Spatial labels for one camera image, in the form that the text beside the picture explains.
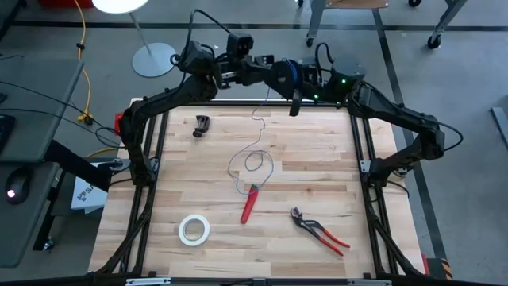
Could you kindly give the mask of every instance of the red tool handle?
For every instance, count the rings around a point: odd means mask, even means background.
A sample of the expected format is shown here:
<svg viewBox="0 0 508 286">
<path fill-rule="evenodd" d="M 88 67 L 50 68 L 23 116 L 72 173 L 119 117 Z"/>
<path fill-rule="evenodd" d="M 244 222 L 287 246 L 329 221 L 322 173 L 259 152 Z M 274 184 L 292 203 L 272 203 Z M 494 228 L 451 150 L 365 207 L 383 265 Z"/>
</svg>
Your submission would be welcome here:
<svg viewBox="0 0 508 286">
<path fill-rule="evenodd" d="M 347 248 L 350 248 L 351 246 L 349 246 L 349 244 L 347 243 L 344 243 L 344 242 L 341 242 L 340 240 L 338 240 L 337 238 L 335 238 L 328 230 L 323 230 L 323 232 L 326 234 L 327 237 L 329 237 L 331 240 L 333 240 L 334 242 L 344 246 L 344 247 L 347 247 Z"/>
<path fill-rule="evenodd" d="M 248 191 L 247 202 L 245 203 L 244 212 L 241 214 L 240 222 L 241 224 L 247 223 L 248 216 L 251 214 L 252 208 L 254 207 L 254 203 L 257 199 L 257 193 L 260 190 L 257 188 L 255 184 L 251 186 L 251 189 Z"/>
<path fill-rule="evenodd" d="M 327 242 L 324 238 L 319 237 L 319 241 L 322 242 L 324 245 L 328 246 L 331 250 L 335 251 L 340 256 L 344 256 L 342 251 L 340 251 L 337 247 L 331 245 L 329 242 Z"/>
</svg>

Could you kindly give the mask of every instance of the metal cart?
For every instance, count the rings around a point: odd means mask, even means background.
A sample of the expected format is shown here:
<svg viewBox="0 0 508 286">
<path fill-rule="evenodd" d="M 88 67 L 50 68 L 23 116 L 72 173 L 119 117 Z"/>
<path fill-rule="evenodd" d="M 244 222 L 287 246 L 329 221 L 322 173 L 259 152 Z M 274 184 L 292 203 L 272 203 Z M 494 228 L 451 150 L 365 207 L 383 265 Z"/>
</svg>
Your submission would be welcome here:
<svg viewBox="0 0 508 286">
<path fill-rule="evenodd" d="M 447 10 L 441 16 L 439 23 L 436 25 L 432 36 L 427 40 L 427 46 L 430 49 L 438 48 L 441 45 L 441 35 L 445 32 L 445 28 L 453 20 L 453 18 L 460 11 L 462 6 L 467 0 L 445 0 L 448 4 Z M 298 0 L 298 6 L 303 6 L 304 0 Z M 421 0 L 408 0 L 411 7 L 417 7 L 421 4 Z M 307 47 L 311 47 L 314 43 L 314 38 L 318 35 L 319 25 L 321 24 L 321 18 L 323 11 L 326 8 L 326 0 L 311 0 L 310 8 L 312 9 L 312 15 L 310 17 L 309 32 L 306 37 Z"/>
</svg>

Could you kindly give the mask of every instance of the cart wheel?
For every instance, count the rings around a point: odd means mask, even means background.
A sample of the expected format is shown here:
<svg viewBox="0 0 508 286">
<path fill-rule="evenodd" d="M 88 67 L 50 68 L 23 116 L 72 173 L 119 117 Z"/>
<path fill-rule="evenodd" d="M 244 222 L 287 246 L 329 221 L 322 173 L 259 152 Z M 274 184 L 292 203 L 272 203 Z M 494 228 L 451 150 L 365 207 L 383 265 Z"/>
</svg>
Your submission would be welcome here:
<svg viewBox="0 0 508 286">
<path fill-rule="evenodd" d="M 427 40 L 427 47 L 429 47 L 430 49 L 439 48 L 439 46 L 441 45 L 441 35 L 437 36 L 434 42 L 432 42 L 431 40 L 432 36 L 430 36 L 429 39 Z"/>
<path fill-rule="evenodd" d="M 310 48 L 310 47 L 312 47 L 312 44 L 314 43 L 314 39 L 307 38 L 306 43 L 307 43 L 307 48 Z"/>
<path fill-rule="evenodd" d="M 421 4 L 421 0 L 409 0 L 408 3 L 411 7 L 416 7 Z"/>
</svg>

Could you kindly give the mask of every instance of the computer mouse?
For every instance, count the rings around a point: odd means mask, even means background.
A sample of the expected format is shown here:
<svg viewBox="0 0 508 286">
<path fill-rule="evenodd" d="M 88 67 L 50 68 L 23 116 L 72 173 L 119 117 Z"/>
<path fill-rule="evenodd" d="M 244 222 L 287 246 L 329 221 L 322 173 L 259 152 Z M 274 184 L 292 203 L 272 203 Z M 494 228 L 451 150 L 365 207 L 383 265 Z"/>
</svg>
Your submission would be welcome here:
<svg viewBox="0 0 508 286">
<path fill-rule="evenodd" d="M 17 205 L 26 201 L 30 192 L 31 178 L 32 170 L 27 167 L 21 167 L 10 173 L 5 186 L 8 203 Z"/>
</svg>

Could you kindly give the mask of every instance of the small clamp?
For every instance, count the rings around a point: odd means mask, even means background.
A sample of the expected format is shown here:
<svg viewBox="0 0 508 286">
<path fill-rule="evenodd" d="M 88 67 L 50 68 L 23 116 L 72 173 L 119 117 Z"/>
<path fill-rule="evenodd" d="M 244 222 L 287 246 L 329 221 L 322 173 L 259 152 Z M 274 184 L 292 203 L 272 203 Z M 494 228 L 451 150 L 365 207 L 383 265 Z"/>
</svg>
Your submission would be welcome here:
<svg viewBox="0 0 508 286">
<path fill-rule="evenodd" d="M 326 228 L 324 228 L 321 225 L 321 223 L 316 222 L 315 220 L 303 220 L 302 213 L 300 212 L 300 210 L 297 207 L 293 207 L 291 209 L 291 218 L 293 219 L 294 224 L 296 224 L 297 226 L 300 226 L 301 228 L 303 228 L 303 229 L 307 230 L 308 232 L 310 232 L 310 234 L 312 234 L 315 238 L 319 239 L 319 241 L 322 244 L 328 246 L 331 250 L 335 251 L 340 256 L 344 256 L 342 251 L 340 249 L 338 249 L 337 247 L 333 246 L 331 243 L 327 242 L 323 237 L 321 237 L 316 232 L 316 230 L 313 230 L 313 227 L 319 229 L 320 231 L 322 231 L 324 234 L 326 234 L 327 237 L 329 237 L 331 240 L 333 240 L 334 242 L 338 243 L 339 245 L 342 245 L 345 248 L 350 248 L 351 247 L 349 244 L 341 242 L 340 240 L 335 238 L 328 230 L 326 230 Z"/>
<path fill-rule="evenodd" d="M 194 129 L 192 135 L 196 138 L 200 138 L 208 131 L 210 127 L 210 118 L 206 115 L 198 115 L 196 119 L 198 119 L 198 127 Z"/>
</svg>

